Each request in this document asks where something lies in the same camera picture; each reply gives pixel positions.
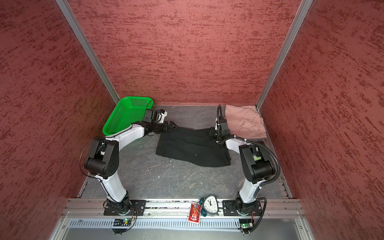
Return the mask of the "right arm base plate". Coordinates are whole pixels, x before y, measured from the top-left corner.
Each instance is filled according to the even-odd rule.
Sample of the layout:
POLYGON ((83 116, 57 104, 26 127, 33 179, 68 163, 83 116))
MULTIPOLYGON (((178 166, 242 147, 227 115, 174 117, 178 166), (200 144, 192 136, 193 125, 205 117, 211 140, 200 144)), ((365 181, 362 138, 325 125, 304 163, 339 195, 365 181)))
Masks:
POLYGON ((224 200, 223 202, 224 216, 260 216, 262 206, 260 201, 255 201, 249 204, 244 204, 240 198, 236 200, 224 200))

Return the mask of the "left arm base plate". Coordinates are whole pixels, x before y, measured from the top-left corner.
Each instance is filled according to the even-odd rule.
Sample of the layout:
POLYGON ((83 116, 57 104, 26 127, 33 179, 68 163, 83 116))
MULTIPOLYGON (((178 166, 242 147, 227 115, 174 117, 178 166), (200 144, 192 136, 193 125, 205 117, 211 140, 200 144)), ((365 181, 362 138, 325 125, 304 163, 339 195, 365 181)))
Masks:
POLYGON ((128 200, 121 203, 107 199, 103 203, 104 216, 142 216, 146 205, 145 200, 128 200))

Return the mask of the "right aluminium corner post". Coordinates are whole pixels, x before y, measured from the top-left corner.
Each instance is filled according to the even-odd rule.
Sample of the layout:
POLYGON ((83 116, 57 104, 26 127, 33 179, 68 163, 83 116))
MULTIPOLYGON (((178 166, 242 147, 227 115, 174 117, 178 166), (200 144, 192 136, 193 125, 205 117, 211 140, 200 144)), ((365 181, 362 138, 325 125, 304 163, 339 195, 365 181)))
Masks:
POLYGON ((286 38, 283 42, 283 45, 279 51, 279 54, 278 54, 278 57, 274 63, 274 66, 271 70, 271 73, 266 81, 266 84, 261 92, 261 95, 256 103, 256 110, 258 113, 261 112, 261 108, 262 108, 262 105, 264 103, 264 101, 266 100, 267 98, 267 95, 268 95, 268 92, 269 90, 271 89, 278 73, 279 73, 279 70, 281 68, 281 66, 283 65, 284 63, 284 60, 297 36, 297 33, 299 32, 299 29, 301 27, 301 25, 303 24, 304 22, 304 19, 311 7, 313 3, 313 0, 302 0, 301 1, 301 4, 298 8, 298 11, 293 19, 293 22, 290 26, 290 29, 286 35, 286 38))

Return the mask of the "pink shorts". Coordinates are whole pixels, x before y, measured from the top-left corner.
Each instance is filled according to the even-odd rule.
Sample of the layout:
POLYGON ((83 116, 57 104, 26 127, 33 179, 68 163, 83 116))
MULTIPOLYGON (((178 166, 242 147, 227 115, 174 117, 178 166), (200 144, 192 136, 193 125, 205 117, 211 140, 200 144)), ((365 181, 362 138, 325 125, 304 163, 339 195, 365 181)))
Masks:
POLYGON ((244 139, 264 139, 267 137, 264 120, 256 111, 255 106, 226 105, 225 118, 232 135, 244 139))

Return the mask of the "green plastic basket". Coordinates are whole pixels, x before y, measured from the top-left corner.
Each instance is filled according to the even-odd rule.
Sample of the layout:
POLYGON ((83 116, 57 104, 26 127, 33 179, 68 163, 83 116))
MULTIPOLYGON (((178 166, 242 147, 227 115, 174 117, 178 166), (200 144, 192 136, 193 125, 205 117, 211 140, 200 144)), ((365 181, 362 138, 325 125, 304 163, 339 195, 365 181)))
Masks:
POLYGON ((129 96, 122 98, 103 127, 104 135, 114 135, 129 128, 133 123, 141 121, 146 109, 151 109, 153 105, 154 100, 149 97, 129 96))

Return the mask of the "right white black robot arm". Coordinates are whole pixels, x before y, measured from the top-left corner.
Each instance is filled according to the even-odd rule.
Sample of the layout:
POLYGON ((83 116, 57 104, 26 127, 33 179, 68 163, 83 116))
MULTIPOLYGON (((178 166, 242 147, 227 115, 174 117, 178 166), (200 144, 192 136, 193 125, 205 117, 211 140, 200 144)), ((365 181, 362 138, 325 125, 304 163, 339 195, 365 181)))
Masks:
POLYGON ((236 135, 224 135, 224 131, 210 128, 209 136, 219 145, 240 155, 245 181, 234 201, 224 201, 224 215, 247 216, 260 213, 262 207, 258 198, 260 190, 275 182, 281 167, 276 155, 262 140, 247 140, 236 135))

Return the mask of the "small circuit board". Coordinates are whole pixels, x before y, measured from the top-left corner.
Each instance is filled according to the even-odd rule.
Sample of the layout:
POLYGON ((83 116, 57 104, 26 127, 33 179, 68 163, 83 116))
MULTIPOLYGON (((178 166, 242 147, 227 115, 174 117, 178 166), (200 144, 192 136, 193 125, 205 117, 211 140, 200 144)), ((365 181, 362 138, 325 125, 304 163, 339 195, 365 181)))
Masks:
POLYGON ((114 219, 113 228, 128 228, 131 226, 131 220, 129 219, 114 219))
POLYGON ((255 221, 252 219, 239 219, 239 228, 241 230, 250 231, 254 228, 255 221))

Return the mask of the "black shorts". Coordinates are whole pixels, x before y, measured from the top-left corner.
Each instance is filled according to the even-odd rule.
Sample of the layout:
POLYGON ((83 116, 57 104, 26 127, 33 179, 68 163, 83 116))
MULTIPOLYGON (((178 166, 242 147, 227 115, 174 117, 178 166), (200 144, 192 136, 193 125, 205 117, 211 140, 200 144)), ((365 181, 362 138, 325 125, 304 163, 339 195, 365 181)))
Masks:
POLYGON ((192 163, 200 167, 220 168, 231 165, 229 150, 209 136, 210 129, 177 128, 163 133, 156 155, 192 163))

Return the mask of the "red card packet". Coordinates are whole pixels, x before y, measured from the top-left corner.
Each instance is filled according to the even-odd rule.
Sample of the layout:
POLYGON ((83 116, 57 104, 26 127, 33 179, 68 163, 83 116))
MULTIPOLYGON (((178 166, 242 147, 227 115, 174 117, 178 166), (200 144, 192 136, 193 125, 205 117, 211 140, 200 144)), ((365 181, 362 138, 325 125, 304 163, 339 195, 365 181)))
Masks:
POLYGON ((199 224, 201 218, 201 205, 197 202, 191 202, 188 222, 193 224, 199 224))

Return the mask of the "right small circuit board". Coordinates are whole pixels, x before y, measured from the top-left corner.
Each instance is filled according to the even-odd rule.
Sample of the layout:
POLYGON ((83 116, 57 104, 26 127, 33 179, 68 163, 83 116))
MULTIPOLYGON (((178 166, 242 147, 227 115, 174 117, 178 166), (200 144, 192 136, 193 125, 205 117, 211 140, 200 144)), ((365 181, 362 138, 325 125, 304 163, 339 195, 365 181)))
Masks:
POLYGON ((239 228, 241 230, 250 231, 254 228, 255 221, 252 219, 239 219, 239 228))

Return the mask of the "aluminium corner post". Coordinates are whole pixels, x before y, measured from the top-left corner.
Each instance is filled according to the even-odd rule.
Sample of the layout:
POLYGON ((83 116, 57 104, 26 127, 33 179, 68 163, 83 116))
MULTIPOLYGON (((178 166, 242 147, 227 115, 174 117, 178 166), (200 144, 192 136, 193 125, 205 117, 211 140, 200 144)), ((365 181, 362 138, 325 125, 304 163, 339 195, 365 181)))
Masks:
POLYGON ((98 73, 100 79, 102 80, 104 86, 106 87, 107 91, 109 92, 110 96, 112 97, 115 104, 117 104, 120 100, 120 97, 113 87, 112 82, 110 81, 106 71, 104 70, 99 58, 97 57, 95 51, 93 50, 89 40, 87 39, 83 29, 81 28, 78 20, 75 17, 74 12, 72 11, 68 1, 64 0, 56 0, 57 5, 59 6, 61 12, 63 13, 64 17, 66 18, 67 22, 69 23, 72 31, 74 32, 75 36, 77 37, 78 41, 80 42, 81 46, 83 47, 86 55, 88 56, 89 60, 91 61, 94 69, 98 73))
POLYGON ((302 0, 301 1, 301 4, 298 8, 298 11, 293 19, 293 22, 290 26, 290 29, 286 35, 286 38, 283 42, 283 45, 279 51, 279 54, 278 54, 278 57, 274 63, 274 66, 271 70, 271 73, 266 81, 266 84, 261 92, 261 95, 256 103, 256 110, 258 113, 261 112, 261 108, 262 108, 262 105, 264 103, 264 101, 266 100, 267 98, 267 95, 268 95, 268 92, 269 90, 271 89, 278 73, 279 73, 279 70, 281 68, 281 66, 283 65, 284 63, 284 60, 297 36, 297 33, 299 32, 299 29, 301 27, 301 25, 303 24, 304 22, 304 19, 311 7, 313 3, 313 0, 302 0))

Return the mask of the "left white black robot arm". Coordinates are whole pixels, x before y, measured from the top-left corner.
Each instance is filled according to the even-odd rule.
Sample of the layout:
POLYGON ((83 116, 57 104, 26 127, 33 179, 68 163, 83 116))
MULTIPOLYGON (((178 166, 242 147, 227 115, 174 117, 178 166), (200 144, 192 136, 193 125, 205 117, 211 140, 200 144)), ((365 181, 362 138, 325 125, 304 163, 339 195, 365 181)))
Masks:
POLYGON ((90 142, 84 168, 100 182, 107 194, 105 203, 107 213, 125 216, 134 211, 129 193, 123 187, 118 175, 120 150, 150 133, 156 135, 171 133, 177 128, 178 125, 172 121, 164 123, 135 122, 129 128, 114 135, 95 138, 90 142))

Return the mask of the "white teal alarm clock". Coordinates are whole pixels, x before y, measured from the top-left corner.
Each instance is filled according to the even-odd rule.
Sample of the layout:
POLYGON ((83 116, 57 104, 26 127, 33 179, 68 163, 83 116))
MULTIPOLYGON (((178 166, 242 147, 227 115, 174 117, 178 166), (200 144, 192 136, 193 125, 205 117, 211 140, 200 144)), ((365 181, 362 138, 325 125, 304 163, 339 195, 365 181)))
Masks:
POLYGON ((201 205, 201 215, 203 217, 213 217, 219 213, 219 203, 214 195, 201 198, 199 204, 201 205))

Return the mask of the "aluminium front rail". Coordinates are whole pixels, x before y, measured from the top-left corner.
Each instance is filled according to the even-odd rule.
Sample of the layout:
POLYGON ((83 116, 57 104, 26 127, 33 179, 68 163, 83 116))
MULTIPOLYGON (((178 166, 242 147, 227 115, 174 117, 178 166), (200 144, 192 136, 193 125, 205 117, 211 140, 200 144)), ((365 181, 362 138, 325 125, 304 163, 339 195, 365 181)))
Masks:
POLYGON ((191 202, 194 199, 139 199, 145 200, 142 216, 104 216, 103 199, 69 199, 61 218, 51 235, 52 240, 62 240, 69 229, 166 229, 166 230, 203 230, 234 231, 239 233, 239 219, 252 219, 255 223, 262 220, 290 220, 294 232, 300 240, 313 240, 315 237, 309 226, 301 201, 297 199, 268 200, 265 212, 260 216, 224 216, 223 201, 218 200, 219 213, 213 217, 201 217, 199 224, 188 222, 191 202), (113 228, 114 219, 129 219, 128 228, 113 228))

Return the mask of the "left aluminium corner post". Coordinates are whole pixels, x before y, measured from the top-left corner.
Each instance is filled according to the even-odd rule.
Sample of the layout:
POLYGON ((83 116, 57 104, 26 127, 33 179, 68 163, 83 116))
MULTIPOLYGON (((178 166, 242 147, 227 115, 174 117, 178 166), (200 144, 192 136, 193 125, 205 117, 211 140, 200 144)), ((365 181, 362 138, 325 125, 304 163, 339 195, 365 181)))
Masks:
POLYGON ((93 50, 89 40, 87 39, 83 29, 81 28, 78 20, 75 17, 74 12, 72 11, 68 1, 64 0, 56 0, 57 5, 59 6, 61 12, 63 13, 64 17, 66 18, 67 22, 69 23, 72 31, 74 32, 75 36, 77 37, 78 41, 80 42, 81 46, 83 47, 86 55, 88 56, 89 60, 91 61, 94 69, 98 73, 100 79, 102 80, 104 86, 106 87, 107 91, 109 92, 110 96, 112 97, 115 104, 117 104, 120 100, 120 97, 113 87, 112 82, 110 81, 106 71, 104 70, 99 58, 97 57, 95 51, 93 50))

